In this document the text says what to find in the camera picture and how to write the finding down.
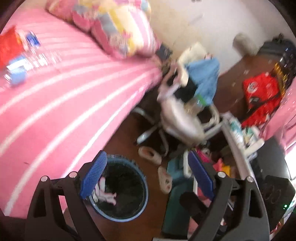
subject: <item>red bag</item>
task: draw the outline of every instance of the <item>red bag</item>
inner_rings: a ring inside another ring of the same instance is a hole
[[[0,35],[0,68],[4,68],[9,60],[16,58],[23,51],[22,41],[13,26],[5,34]]]
[[[242,127],[265,123],[281,101],[277,79],[262,73],[244,80],[243,89],[249,112],[252,114],[242,123]]]

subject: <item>beige slipper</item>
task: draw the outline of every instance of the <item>beige slipper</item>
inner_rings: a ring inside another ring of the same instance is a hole
[[[140,157],[145,158],[156,165],[160,165],[162,158],[159,153],[157,153],[154,149],[148,146],[142,146],[138,149],[138,154]]]
[[[158,170],[158,181],[161,191],[164,194],[170,193],[173,185],[173,178],[170,174],[166,172],[166,169],[163,167],[159,167]]]

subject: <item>wooden floor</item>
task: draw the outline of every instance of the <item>wooden floor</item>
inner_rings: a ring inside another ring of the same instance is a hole
[[[149,188],[148,204],[144,212],[135,220],[126,223],[117,223],[105,219],[95,213],[87,205],[93,220],[107,241],[151,241],[153,237],[161,236],[161,227],[165,215],[168,195],[160,191],[157,177],[157,166],[147,162],[138,155],[138,147],[134,145],[135,139],[149,128],[149,124],[138,114],[130,114],[112,136],[104,151],[107,154],[121,154],[133,159],[147,177]],[[146,145],[160,151],[160,138],[155,133]]]

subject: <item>bed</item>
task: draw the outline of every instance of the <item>bed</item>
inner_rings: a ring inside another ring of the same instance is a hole
[[[3,31],[14,24],[62,55],[57,65],[0,93],[0,208],[26,217],[41,176],[65,177],[92,160],[161,71],[150,59],[111,58],[42,9],[15,12]]]

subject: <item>white logo on red bag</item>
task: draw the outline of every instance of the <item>white logo on red bag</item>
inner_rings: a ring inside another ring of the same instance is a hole
[[[249,84],[248,88],[247,88],[247,91],[250,93],[250,94],[253,94],[257,91],[258,87],[257,87],[257,82],[252,82]]]

